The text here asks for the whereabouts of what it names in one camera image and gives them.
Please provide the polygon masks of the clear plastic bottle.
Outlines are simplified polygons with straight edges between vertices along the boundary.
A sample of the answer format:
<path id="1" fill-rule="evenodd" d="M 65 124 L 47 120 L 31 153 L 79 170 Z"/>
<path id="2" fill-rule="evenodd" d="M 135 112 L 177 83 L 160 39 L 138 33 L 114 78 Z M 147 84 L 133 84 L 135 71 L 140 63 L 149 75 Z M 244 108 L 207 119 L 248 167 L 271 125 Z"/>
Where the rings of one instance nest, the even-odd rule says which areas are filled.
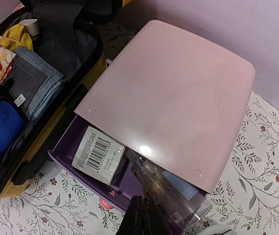
<path id="1" fill-rule="evenodd" d="M 132 173 L 175 228 L 188 231 L 211 210 L 211 203 L 192 184 L 135 151 L 127 150 L 126 157 Z"/>

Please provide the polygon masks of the yellow cloth item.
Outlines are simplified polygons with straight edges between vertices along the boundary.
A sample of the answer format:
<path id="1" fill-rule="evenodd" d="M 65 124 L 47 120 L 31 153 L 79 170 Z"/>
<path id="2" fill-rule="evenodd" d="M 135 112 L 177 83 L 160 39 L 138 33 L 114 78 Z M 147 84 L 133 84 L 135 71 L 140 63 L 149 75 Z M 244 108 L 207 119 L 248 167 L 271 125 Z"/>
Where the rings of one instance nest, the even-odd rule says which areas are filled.
<path id="1" fill-rule="evenodd" d="M 16 24 L 9 28 L 1 37 L 0 44 L 9 50 L 15 50 L 18 47 L 25 47 L 33 51 L 33 42 L 26 26 Z"/>

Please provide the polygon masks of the pink purple drawer box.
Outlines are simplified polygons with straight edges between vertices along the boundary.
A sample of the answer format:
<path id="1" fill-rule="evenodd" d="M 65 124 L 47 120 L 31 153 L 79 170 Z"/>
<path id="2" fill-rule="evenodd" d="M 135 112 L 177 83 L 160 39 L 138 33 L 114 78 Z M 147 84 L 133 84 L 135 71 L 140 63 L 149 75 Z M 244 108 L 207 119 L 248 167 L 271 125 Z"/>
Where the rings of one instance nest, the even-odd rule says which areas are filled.
<path id="1" fill-rule="evenodd" d="M 254 66 L 196 34 L 149 21 L 74 109 L 50 157 L 127 213 L 152 197 L 132 173 L 127 150 L 212 193 L 229 160 L 250 99 Z M 71 164 L 91 126 L 125 146 L 110 185 Z M 117 233 L 126 235 L 126 214 Z"/>

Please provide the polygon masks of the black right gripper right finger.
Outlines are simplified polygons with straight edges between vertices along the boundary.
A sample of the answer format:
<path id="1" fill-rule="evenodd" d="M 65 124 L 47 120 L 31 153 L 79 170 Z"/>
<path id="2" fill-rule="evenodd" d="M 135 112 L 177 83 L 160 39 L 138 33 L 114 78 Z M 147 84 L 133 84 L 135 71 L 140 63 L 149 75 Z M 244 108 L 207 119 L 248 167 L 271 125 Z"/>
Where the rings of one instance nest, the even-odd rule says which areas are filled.
<path id="1" fill-rule="evenodd" d="M 168 229 L 164 224 L 158 205 L 152 197 L 147 199 L 147 234 L 167 235 Z"/>

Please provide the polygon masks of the yellow Pikachu suitcase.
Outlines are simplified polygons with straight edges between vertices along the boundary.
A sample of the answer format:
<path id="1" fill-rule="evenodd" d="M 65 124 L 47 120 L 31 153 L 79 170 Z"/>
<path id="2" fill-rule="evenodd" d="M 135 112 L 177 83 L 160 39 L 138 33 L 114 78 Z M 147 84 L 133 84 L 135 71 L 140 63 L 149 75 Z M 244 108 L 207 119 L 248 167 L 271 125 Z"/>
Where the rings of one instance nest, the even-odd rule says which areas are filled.
<path id="1" fill-rule="evenodd" d="M 23 0 L 0 24 L 0 199 L 21 194 L 106 69 L 98 26 L 126 0 Z"/>

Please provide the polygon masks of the floral table mat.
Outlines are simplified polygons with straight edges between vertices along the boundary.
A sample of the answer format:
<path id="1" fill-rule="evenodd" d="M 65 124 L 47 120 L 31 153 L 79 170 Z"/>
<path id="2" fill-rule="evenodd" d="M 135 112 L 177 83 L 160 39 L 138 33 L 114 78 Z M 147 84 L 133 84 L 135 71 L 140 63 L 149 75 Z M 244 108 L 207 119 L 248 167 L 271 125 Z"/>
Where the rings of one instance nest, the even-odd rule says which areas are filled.
<path id="1" fill-rule="evenodd" d="M 117 40 L 127 40 L 112 62 L 137 33 L 114 23 L 100 28 L 105 52 L 112 52 Z M 25 190 L 0 199 L 0 235 L 118 234 L 125 212 L 48 154 L 68 125 Z M 205 198 L 211 210 L 181 235 L 279 235 L 279 111 L 253 91 L 225 169 Z"/>

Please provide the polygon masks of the white barcode box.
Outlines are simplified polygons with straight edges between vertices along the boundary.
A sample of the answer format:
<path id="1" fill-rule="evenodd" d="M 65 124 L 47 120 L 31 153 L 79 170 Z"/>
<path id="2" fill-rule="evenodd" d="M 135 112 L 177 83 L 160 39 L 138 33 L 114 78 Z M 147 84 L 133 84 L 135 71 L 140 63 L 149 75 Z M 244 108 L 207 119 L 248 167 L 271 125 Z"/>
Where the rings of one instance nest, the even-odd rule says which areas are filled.
<path id="1" fill-rule="evenodd" d="M 124 150 L 123 144 L 89 126 L 71 165 L 90 177 L 110 185 L 114 180 Z"/>

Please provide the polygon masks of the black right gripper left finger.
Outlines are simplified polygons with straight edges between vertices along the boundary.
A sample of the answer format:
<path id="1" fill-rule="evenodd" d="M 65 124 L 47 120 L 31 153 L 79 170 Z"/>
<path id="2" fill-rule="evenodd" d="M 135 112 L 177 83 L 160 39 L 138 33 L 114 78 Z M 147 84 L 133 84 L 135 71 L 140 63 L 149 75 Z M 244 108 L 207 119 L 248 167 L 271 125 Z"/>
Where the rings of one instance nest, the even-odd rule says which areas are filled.
<path id="1" fill-rule="evenodd" d="M 126 234 L 147 234 L 147 198 L 134 196 L 126 213 Z"/>

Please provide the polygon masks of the grey fabric pouch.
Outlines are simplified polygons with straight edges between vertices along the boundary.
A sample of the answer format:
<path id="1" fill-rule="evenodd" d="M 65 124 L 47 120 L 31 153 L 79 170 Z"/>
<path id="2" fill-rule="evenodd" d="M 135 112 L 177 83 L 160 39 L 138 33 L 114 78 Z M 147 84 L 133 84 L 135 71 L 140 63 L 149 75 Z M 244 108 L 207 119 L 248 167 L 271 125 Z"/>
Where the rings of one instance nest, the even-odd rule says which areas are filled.
<path id="1" fill-rule="evenodd" d="M 63 74 L 25 47 L 17 55 L 5 84 L 15 103 L 29 119 L 38 119 L 64 85 Z"/>

